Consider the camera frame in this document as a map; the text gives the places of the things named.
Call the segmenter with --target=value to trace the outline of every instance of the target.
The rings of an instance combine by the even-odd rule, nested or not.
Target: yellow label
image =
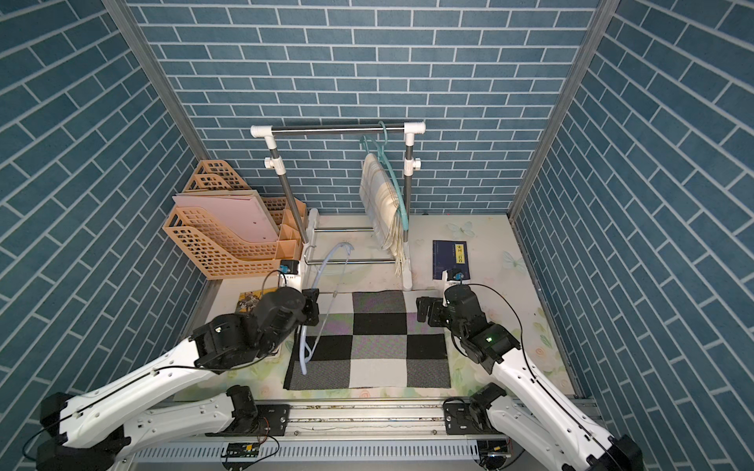
[[[466,263],[466,257],[464,256],[464,244],[457,243],[455,245],[455,263]]]

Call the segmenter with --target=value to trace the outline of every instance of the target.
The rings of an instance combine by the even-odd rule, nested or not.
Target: book
[[[443,272],[457,268],[464,274],[464,281],[470,280],[468,248],[464,241],[433,240],[432,241],[432,278],[441,280]]]

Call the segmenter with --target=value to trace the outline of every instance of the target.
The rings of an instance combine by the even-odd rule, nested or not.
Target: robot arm
[[[42,401],[41,424],[51,439],[39,446],[37,469],[104,471],[116,459],[180,436],[251,433],[256,406],[248,387],[202,402],[147,410],[174,393],[271,354],[299,325],[316,325],[318,290],[291,286],[264,295],[250,315],[223,314],[154,361],[79,396]]]
[[[448,328],[454,344],[458,338],[465,355],[531,411],[491,383],[471,397],[470,412],[480,427],[506,433],[552,471],[643,469],[636,443],[616,439],[564,396],[505,327],[487,321],[469,285],[451,281],[444,298],[419,298],[416,304],[419,322]]]

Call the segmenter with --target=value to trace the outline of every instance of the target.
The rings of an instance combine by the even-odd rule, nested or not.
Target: blue brick wallpaper
[[[517,226],[649,468],[754,469],[754,4],[622,0]]]
[[[214,156],[272,196],[253,124],[426,120],[413,209],[505,213],[597,0],[249,3],[129,1]],[[278,145],[297,197],[363,212],[354,136]]]
[[[204,278],[160,229],[194,156],[100,0],[0,12],[0,469],[13,469],[39,400],[172,347]]]

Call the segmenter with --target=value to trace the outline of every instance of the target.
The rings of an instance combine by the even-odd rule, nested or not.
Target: checkered rug
[[[345,310],[352,312],[343,308],[331,312],[314,356],[306,364],[306,376],[301,374],[296,342],[285,389],[450,387],[443,329],[416,322],[417,292],[343,293],[336,297],[336,303],[343,305],[341,297],[351,298],[353,308]],[[331,299],[320,296],[320,326]],[[308,328],[310,346],[320,326]]]

